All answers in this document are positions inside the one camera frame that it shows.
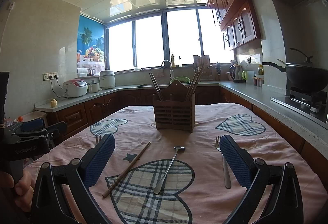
finger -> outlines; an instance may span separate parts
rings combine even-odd
[[[23,170],[23,176],[15,185],[15,191],[18,195],[25,194],[31,186],[32,177],[28,170]]]
[[[14,179],[8,173],[0,171],[0,187],[13,188]]]
[[[32,198],[33,198],[33,188],[30,187],[24,195],[15,198],[15,203],[22,210],[25,209],[26,212],[26,210],[31,209]]]

kitchen countertop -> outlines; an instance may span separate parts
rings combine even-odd
[[[260,87],[246,83],[233,83],[231,81],[205,81],[199,82],[199,86],[221,86],[224,89],[244,98],[258,108],[267,112],[269,115],[284,123],[286,126],[303,137],[320,153],[328,159],[328,130],[305,116],[284,107],[276,102],[271,101],[271,97],[281,97],[283,95],[269,90],[263,90]],[[142,90],[154,88],[152,85],[126,85],[116,86],[113,89],[101,90],[98,93],[86,94],[78,98],[57,99],[57,106],[51,107],[50,103],[35,104],[35,110],[44,112],[56,112],[70,106],[83,103],[85,101],[123,90]]]

gas stove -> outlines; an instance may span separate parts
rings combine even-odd
[[[326,92],[307,93],[291,87],[290,95],[271,97],[271,100],[296,111],[328,129],[328,106]]]

plaid heart pattern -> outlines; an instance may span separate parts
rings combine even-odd
[[[119,125],[127,123],[126,119],[109,119],[104,121],[99,121],[96,124],[90,126],[91,133],[96,135],[104,136],[105,134],[114,134],[118,131]]]
[[[258,135],[265,132],[265,126],[253,121],[253,118],[247,114],[231,116],[219,124],[216,129],[243,136]]]
[[[153,193],[170,161],[162,159],[134,168],[113,189],[110,197],[124,224],[192,223],[190,209],[178,196],[195,178],[195,173],[188,164],[174,161],[161,192]],[[107,186],[117,177],[106,177]]]

electric kettle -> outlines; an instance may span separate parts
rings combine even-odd
[[[231,78],[233,79],[233,82],[244,82],[244,79],[242,77],[243,68],[238,64],[233,64],[230,69],[229,73]]]

